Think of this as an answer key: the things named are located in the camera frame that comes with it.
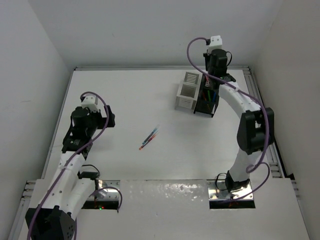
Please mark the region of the green pencil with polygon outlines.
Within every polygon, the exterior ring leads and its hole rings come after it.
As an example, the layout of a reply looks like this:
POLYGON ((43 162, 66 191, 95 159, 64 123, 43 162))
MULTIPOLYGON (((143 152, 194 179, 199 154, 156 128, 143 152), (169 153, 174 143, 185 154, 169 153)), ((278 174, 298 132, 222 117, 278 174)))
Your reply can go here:
POLYGON ((207 90, 207 96, 208 96, 208 101, 211 102, 212 100, 211 100, 211 95, 209 90, 207 90))

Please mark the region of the light blue pencil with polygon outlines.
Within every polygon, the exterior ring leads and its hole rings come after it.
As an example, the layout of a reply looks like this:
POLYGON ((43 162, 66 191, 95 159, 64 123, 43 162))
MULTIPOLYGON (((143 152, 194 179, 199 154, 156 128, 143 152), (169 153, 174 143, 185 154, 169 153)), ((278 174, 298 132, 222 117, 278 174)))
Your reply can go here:
POLYGON ((213 98, 212 98, 212 102, 213 102, 213 103, 215 103, 215 102, 216 102, 216 97, 217 97, 217 93, 216 93, 216 92, 214 92, 214 94, 213 94, 213 98))

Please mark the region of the blue clear pen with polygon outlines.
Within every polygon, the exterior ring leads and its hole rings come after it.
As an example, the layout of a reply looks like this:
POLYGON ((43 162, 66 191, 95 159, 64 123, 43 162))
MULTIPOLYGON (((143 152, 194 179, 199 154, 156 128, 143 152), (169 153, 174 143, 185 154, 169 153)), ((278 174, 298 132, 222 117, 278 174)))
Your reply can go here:
POLYGON ((152 130, 152 132, 148 135, 148 137, 142 142, 142 145, 144 145, 144 144, 155 134, 155 132, 158 130, 159 127, 160 127, 160 125, 158 124, 158 125, 152 130))

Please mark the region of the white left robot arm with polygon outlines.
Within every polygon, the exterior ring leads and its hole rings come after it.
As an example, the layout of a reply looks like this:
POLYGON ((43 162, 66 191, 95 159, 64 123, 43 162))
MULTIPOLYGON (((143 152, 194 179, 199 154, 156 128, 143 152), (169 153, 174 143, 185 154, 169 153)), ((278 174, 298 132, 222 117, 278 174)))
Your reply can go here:
POLYGON ((37 207, 25 215, 28 240, 71 240, 76 233, 76 218, 86 200, 97 190, 98 174, 83 172, 93 142, 115 126, 115 115, 104 105, 106 117, 94 103, 78 106, 71 113, 70 125, 62 141, 57 170, 37 207))

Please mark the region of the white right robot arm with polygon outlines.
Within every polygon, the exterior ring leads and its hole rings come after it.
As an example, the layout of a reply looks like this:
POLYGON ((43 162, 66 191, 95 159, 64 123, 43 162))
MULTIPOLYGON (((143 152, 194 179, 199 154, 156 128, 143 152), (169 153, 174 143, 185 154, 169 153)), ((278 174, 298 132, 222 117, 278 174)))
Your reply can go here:
POLYGON ((206 77, 215 93, 214 104, 223 99, 239 117, 236 134, 238 153, 234 164, 225 176, 228 192, 244 188, 250 174, 262 163, 269 145, 274 142, 274 118, 271 108, 266 108, 256 97, 240 89, 235 78, 228 72, 227 51, 208 50, 205 54, 206 77))

